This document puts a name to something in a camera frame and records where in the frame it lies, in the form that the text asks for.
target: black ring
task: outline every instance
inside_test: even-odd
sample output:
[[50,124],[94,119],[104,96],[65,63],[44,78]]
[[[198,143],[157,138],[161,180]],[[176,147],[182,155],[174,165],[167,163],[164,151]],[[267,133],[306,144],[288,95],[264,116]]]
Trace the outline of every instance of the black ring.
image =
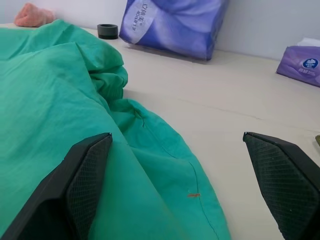
[[100,39],[117,39],[118,26],[114,24],[99,24],[97,26],[98,37]]

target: plastic packaging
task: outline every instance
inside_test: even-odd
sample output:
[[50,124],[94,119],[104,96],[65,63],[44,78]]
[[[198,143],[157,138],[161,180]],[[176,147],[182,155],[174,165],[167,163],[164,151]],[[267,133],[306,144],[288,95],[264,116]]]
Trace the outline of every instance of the plastic packaging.
[[210,60],[229,0],[128,0],[120,37],[130,44]]
[[320,47],[311,46],[315,41],[305,38],[299,46],[287,47],[276,72],[320,87]]

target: pink towel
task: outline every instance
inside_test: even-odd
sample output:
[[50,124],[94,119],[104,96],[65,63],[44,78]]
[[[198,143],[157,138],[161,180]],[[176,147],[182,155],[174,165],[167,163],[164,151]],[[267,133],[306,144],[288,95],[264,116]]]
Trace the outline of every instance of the pink towel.
[[14,24],[20,27],[40,27],[54,20],[55,16],[51,11],[26,3],[15,17]]

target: wrinkled fabric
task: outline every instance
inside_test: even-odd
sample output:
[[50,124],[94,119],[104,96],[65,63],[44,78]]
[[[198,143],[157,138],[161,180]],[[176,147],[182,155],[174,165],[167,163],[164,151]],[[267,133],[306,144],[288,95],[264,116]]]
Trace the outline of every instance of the wrinkled fabric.
[[123,64],[110,45],[61,20],[0,28],[0,236],[72,145],[107,132],[113,143],[89,240],[230,239],[181,136],[123,99]]

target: blue tissue pack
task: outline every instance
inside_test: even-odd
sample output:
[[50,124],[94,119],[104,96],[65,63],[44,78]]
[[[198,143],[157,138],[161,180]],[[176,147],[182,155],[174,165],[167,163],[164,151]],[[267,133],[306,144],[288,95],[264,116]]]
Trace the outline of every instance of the blue tissue pack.
[[229,0],[128,0],[120,38],[182,56],[210,60]]

